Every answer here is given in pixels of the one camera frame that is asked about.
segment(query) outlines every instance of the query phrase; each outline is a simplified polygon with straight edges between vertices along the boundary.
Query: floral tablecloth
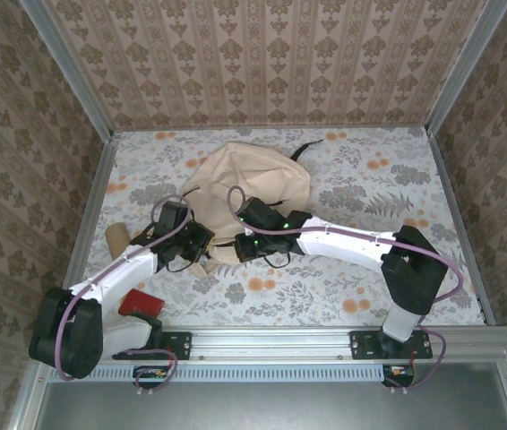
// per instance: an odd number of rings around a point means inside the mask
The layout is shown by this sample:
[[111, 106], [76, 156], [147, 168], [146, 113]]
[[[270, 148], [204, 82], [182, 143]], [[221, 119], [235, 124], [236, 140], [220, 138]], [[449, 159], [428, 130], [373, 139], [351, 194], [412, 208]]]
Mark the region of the floral tablecloth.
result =
[[[121, 135], [99, 215], [86, 276], [110, 263], [104, 231], [122, 221], [130, 237], [150, 222], [152, 203], [180, 192], [205, 158], [227, 142], [291, 155], [312, 177], [307, 209], [331, 222], [377, 231], [418, 227], [462, 269], [465, 288], [434, 306], [432, 325], [482, 324], [474, 287], [421, 128], [238, 129], [130, 132]], [[449, 273], [441, 293], [454, 287]], [[176, 326], [379, 325], [391, 306], [381, 275], [349, 262], [295, 256], [284, 269], [263, 260], [222, 267], [206, 279], [161, 271], [137, 288], [166, 301], [161, 318]]]

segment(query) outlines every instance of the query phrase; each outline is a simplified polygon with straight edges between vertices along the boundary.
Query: gray floor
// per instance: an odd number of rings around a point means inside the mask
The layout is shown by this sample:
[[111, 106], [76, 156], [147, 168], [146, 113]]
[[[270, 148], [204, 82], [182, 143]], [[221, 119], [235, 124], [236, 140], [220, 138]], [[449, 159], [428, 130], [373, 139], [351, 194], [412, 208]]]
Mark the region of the gray floor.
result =
[[37, 428], [507, 430], [490, 365], [444, 365], [407, 395], [379, 383], [172, 383], [137, 395], [130, 383], [51, 383]]

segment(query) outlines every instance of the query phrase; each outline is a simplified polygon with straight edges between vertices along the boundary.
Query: cardboard tube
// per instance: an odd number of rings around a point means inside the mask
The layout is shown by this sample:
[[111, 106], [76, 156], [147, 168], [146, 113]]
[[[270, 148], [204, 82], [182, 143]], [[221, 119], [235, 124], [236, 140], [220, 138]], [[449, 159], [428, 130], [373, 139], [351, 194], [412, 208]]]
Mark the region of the cardboard tube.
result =
[[123, 253], [126, 247], [130, 244], [130, 237], [126, 231], [126, 226], [122, 222], [117, 222], [107, 228], [104, 232], [104, 236], [107, 238], [108, 250], [112, 260], [115, 260], [121, 253]]

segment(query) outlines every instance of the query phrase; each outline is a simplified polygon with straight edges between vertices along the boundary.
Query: red object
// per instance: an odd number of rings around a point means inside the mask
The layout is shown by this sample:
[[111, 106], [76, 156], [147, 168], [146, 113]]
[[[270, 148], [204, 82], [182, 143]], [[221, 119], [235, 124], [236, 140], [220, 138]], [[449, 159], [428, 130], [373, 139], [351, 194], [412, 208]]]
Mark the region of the red object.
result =
[[125, 296], [125, 300], [120, 305], [118, 313], [122, 316], [144, 314], [146, 316], [156, 318], [165, 303], [166, 302], [164, 302], [164, 300], [142, 293], [138, 289], [131, 289]]

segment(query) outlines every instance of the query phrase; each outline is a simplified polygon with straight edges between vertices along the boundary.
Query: beige cloth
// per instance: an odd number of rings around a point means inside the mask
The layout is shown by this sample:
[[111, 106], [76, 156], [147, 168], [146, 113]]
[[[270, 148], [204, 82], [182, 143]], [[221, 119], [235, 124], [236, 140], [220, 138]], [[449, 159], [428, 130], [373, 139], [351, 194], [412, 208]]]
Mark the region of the beige cloth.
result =
[[[244, 232], [226, 204], [232, 185], [241, 186], [248, 198], [258, 197], [267, 203], [283, 201], [274, 209], [288, 215], [293, 210], [305, 209], [310, 179], [304, 168], [276, 150], [230, 142], [211, 154], [184, 187], [184, 193], [198, 188], [186, 199], [192, 204], [196, 221], [215, 234], [205, 272], [212, 273], [221, 264], [239, 264], [233, 246], [214, 246], [233, 242], [235, 235]], [[240, 202], [241, 195], [235, 191], [232, 195], [234, 209]], [[199, 267], [191, 271], [196, 276], [204, 275]]]

